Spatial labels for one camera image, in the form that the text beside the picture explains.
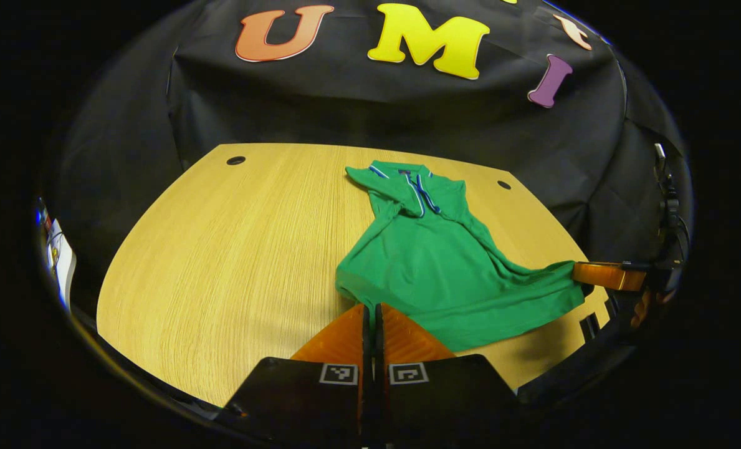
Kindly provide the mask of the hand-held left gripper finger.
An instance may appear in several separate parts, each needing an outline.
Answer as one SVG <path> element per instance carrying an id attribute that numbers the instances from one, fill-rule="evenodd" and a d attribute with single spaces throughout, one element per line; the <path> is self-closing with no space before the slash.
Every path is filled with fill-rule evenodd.
<path id="1" fill-rule="evenodd" d="M 360 448 L 370 318 L 356 305 L 293 356 L 259 361 L 216 421 L 264 448 Z"/>
<path id="2" fill-rule="evenodd" d="M 512 448 L 520 404 L 480 354 L 456 355 L 388 304 L 374 311 L 379 431 L 387 448 Z"/>

